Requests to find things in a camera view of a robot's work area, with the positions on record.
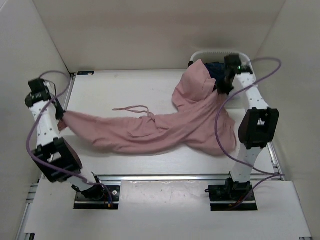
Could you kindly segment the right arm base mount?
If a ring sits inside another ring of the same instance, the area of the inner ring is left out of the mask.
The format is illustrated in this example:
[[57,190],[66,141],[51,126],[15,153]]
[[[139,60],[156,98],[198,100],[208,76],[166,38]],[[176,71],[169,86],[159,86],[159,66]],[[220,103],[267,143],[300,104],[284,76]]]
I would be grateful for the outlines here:
[[209,195],[211,212],[257,211],[257,203],[252,184],[235,182],[232,178],[224,184],[209,185],[204,191]]

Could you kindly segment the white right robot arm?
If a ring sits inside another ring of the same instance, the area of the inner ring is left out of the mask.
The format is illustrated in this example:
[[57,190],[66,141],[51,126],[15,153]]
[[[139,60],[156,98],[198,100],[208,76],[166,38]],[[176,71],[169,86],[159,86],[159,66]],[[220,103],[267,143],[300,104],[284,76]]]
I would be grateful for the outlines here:
[[230,200],[238,199],[251,189],[251,173],[261,151],[275,135],[280,113],[270,108],[258,89],[258,82],[250,63],[243,63],[238,53],[224,57],[225,79],[217,84],[218,93],[237,92],[245,115],[238,128],[240,150],[236,163],[225,182],[224,193]]

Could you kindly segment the pink drawstring trousers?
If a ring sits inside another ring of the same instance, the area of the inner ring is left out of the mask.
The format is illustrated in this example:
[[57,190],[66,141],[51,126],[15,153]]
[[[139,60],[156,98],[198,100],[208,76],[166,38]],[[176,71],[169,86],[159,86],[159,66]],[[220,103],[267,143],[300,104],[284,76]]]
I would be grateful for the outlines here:
[[237,147],[235,121],[222,107],[224,94],[198,60],[182,75],[172,94],[176,113],[155,115],[145,108],[140,117],[102,118],[66,111],[58,122],[93,147],[117,154],[154,154],[185,144],[211,156]]

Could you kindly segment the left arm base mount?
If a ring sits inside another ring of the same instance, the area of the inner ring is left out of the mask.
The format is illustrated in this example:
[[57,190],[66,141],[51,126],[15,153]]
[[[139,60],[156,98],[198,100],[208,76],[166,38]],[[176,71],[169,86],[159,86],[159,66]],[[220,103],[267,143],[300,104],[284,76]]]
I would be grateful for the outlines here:
[[74,198],[75,210],[118,210],[120,203],[120,185],[107,185],[106,189],[86,192],[77,192]]

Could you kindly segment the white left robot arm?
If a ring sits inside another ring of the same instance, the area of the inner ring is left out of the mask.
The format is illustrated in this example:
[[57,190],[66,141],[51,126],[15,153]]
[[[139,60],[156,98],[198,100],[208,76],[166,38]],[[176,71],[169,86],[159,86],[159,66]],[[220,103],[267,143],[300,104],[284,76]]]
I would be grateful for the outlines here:
[[84,169],[78,154],[60,135],[58,120],[64,116],[58,99],[49,90],[49,82],[36,78],[28,85],[31,92],[25,98],[35,120],[37,142],[36,148],[27,150],[31,158],[51,183],[69,182],[72,188],[86,198],[100,200],[105,194],[105,188],[99,184],[99,178]]

